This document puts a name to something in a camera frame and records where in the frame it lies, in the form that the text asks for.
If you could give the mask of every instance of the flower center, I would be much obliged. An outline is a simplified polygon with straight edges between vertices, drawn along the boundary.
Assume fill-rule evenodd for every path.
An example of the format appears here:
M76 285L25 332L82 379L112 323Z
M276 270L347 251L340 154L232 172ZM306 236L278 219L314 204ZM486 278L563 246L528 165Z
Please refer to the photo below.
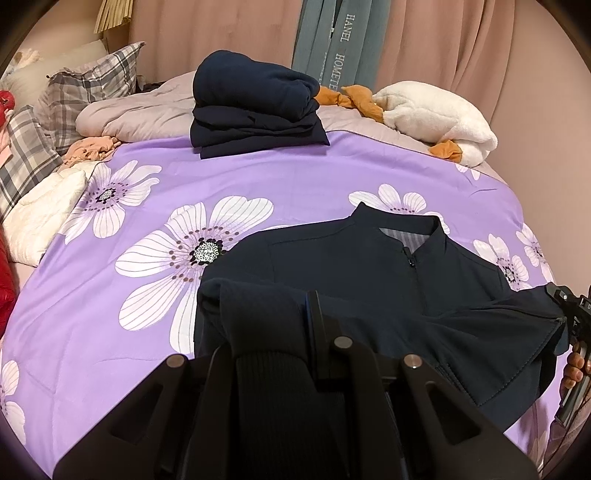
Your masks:
M117 191L116 189L110 187L110 188L106 189L103 193L101 193L95 200L98 203L102 202L104 205L105 203L107 203L107 200L111 200L111 198L113 198L115 196L116 191Z
M213 238L199 239L199 244L189 252L191 265L209 265L217 257L223 255L226 251L223 249L223 241Z
M507 261L505 258L500 258L499 267L510 284L513 285L519 281L519 277L517 277L517 273L515 273L513 264L510 261Z
M4 387L0 384L0 411L4 416L6 416L6 392L4 391Z

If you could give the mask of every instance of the plaid pillow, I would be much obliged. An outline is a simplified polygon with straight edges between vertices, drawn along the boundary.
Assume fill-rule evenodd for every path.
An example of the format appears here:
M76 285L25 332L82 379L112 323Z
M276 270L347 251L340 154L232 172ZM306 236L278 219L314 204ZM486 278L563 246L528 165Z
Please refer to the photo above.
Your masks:
M82 138L76 131L76 118L93 102L131 95L135 91L136 62L144 42L128 45L96 62L63 69L35 105L35 114L56 151L64 155Z
M9 120L8 135L12 157L0 167L0 220L35 185L61 165L61 157L26 105Z

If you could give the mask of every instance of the shirt zipper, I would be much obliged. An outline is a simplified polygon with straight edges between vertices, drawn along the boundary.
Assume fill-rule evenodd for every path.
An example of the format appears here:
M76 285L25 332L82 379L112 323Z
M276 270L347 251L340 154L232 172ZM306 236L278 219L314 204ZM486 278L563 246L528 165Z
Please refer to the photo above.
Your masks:
M413 269L414 283L417 288L418 299L421 304L421 312L425 313L425 298L423 297L423 291L421 290L421 283L418 280L417 260L415 259L415 256L411 253L409 247L404 246L402 248L402 250L404 251L404 254L407 256L408 264L410 265L410 268Z

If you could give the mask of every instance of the purple floral bedsheet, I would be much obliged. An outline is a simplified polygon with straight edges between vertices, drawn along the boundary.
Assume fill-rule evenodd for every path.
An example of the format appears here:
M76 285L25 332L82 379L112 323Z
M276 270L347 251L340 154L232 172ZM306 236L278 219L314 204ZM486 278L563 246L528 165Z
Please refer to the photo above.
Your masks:
M514 290L552 280L503 183L347 132L329 138L330 147L203 161L188 138L154 140L97 166L0 350L2 414L46 472L167 355L192 355L202 271L250 233L343 218L363 201L438 215ZM506 433L537 463L559 382Z

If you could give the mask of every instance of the white cushion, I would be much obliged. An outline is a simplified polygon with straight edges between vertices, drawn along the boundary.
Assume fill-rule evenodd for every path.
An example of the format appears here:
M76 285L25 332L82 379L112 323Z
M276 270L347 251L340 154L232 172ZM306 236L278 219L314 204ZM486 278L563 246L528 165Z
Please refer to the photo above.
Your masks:
M87 43L61 55L16 70L4 79L1 89L10 90L14 95L17 108L33 105L41 92L47 88L49 78L55 73L63 68L75 69L79 65L96 61L107 53L102 41Z
M52 173L19 200L2 227L11 261L36 267L80 199L96 162Z
M497 146L480 110L455 93L427 83L405 81L381 89L374 102L384 109L384 124L417 140L453 140L462 164L475 167Z

